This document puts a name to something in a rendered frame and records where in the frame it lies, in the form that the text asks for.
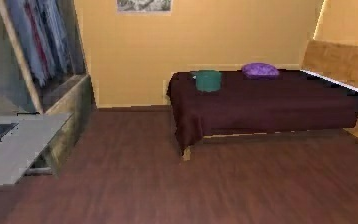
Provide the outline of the grey desk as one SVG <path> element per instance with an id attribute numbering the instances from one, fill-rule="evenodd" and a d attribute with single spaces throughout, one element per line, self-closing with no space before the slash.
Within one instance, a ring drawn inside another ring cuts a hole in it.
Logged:
<path id="1" fill-rule="evenodd" d="M 15 184 L 71 116 L 0 116 L 2 124 L 17 123 L 0 143 L 0 186 Z"/>

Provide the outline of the teal pillow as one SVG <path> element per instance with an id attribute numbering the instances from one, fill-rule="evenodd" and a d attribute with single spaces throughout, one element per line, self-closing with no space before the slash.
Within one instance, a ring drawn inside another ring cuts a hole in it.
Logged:
<path id="1" fill-rule="evenodd" d="M 216 70 L 198 70 L 192 72 L 196 89 L 202 92 L 214 92 L 221 88 L 222 73 Z"/>

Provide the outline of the bed with dark maroon cover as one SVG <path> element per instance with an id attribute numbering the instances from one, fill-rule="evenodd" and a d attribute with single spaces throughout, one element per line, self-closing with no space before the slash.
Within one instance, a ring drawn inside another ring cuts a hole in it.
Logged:
<path id="1" fill-rule="evenodd" d="M 358 138 L 358 46 L 311 40 L 299 70 L 276 78 L 224 71 L 221 88 L 202 92 L 193 72 L 168 84 L 180 156 L 204 138 L 345 129 Z"/>

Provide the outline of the purple pillow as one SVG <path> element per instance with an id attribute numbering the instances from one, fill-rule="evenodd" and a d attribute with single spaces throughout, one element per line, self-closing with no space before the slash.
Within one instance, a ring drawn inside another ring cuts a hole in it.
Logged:
<path id="1" fill-rule="evenodd" d="M 279 70 L 266 63 L 249 63 L 242 67 L 241 71 L 249 78 L 275 78 L 279 76 Z"/>

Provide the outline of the wooden open wardrobe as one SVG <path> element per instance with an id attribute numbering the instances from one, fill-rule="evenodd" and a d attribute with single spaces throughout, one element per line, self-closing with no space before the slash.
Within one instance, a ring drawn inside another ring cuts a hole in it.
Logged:
<path id="1" fill-rule="evenodd" d="M 30 73 L 6 0 L 0 0 L 0 116 L 72 114 L 23 176 L 58 174 L 93 105 L 73 0 L 56 1 L 67 30 L 72 71 L 40 87 Z"/>

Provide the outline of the hanging grey blue clothes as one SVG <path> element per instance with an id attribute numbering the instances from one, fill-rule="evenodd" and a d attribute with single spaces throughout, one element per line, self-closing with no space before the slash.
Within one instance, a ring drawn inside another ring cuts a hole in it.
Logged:
<path id="1" fill-rule="evenodd" d="M 6 0 L 30 73 L 40 87 L 72 71 L 67 30 L 56 0 Z"/>

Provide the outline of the framed grey wall picture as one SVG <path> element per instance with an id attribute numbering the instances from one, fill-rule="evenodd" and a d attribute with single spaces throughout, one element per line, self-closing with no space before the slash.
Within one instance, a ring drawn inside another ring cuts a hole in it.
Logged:
<path id="1" fill-rule="evenodd" d="M 117 0 L 118 12 L 169 12 L 172 0 Z"/>

